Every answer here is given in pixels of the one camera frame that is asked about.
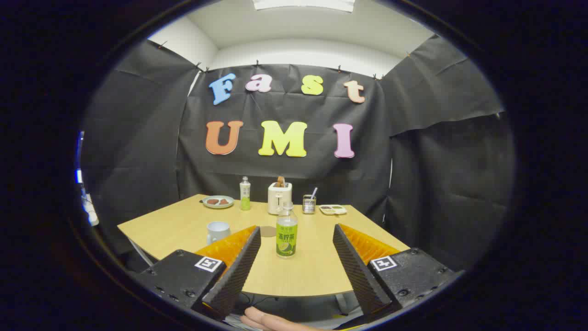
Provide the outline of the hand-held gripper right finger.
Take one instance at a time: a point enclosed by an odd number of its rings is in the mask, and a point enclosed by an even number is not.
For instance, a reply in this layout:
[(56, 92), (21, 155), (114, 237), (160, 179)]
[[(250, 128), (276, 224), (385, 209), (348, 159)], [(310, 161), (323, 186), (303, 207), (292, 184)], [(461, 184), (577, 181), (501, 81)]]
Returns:
[(420, 248), (399, 251), (344, 224), (333, 244), (365, 316), (392, 314), (462, 276)]

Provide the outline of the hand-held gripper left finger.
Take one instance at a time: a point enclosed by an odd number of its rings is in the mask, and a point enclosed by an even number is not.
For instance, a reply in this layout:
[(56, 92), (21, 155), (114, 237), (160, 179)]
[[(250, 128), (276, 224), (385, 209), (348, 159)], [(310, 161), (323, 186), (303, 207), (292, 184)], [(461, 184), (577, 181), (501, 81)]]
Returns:
[(195, 253), (175, 250), (134, 279), (179, 308), (221, 320), (231, 314), (261, 246), (250, 226)]

